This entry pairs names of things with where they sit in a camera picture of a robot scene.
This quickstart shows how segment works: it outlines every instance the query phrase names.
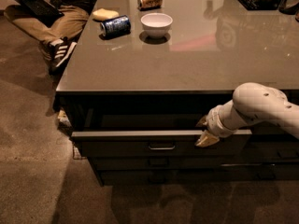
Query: floor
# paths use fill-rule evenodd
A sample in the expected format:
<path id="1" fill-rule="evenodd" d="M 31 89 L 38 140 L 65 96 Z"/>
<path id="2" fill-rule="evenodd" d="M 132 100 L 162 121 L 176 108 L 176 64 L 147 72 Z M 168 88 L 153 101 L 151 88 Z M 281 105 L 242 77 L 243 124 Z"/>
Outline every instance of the floor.
<path id="1" fill-rule="evenodd" d="M 297 224 L 299 181 L 100 187 L 51 109 L 37 42 L 0 16 L 0 223 Z"/>

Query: black sneaker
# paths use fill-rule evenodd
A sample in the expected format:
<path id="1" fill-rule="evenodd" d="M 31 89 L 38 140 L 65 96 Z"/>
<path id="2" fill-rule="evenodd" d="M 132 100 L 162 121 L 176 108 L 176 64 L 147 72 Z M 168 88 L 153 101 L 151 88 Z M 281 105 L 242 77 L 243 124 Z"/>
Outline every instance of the black sneaker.
<path id="1" fill-rule="evenodd" d="M 63 43 L 57 44 L 53 48 L 52 61 L 50 64 L 49 74 L 57 75 L 64 71 L 67 61 L 72 54 L 76 42 L 67 40 L 67 37 L 62 38 Z"/>

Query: person's leg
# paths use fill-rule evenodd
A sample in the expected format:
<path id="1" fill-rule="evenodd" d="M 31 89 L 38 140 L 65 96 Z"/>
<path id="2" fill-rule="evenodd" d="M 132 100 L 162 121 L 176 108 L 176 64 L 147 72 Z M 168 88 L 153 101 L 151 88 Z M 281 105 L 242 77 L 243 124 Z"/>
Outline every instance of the person's leg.
<path id="1" fill-rule="evenodd" d="M 8 6 L 4 11 L 4 15 L 9 22 L 16 25 L 19 29 L 38 41 L 49 43 L 60 38 L 51 28 L 32 17 L 28 11 L 21 6 Z"/>
<path id="2" fill-rule="evenodd" d="M 89 18 L 89 14 L 81 8 L 62 6 L 64 16 L 59 18 L 50 28 L 38 19 L 32 17 L 21 6 L 9 6 L 4 15 L 8 21 L 16 25 L 32 38 L 47 46 L 61 37 L 73 39 L 79 35 Z"/>

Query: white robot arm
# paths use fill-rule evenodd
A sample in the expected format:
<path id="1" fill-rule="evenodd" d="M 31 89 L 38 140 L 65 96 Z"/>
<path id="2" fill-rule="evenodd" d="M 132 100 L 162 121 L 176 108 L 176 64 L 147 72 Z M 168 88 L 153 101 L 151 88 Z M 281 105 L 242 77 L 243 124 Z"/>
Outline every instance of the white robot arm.
<path id="1" fill-rule="evenodd" d="M 212 108 L 199 123 L 207 130 L 196 142 L 199 147 L 216 144 L 239 128 L 267 121 L 299 139 L 299 106 L 288 102 L 282 91 L 257 83 L 245 83 L 233 100 Z"/>

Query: open drawer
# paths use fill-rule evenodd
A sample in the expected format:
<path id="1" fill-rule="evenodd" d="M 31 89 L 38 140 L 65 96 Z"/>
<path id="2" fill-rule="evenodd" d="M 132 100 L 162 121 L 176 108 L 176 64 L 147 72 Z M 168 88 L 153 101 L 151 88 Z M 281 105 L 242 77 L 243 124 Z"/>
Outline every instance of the open drawer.
<path id="1" fill-rule="evenodd" d="M 84 157 L 227 156 L 238 154 L 250 130 L 239 130 L 210 147 L 196 147 L 200 130 L 73 132 L 72 140 Z"/>

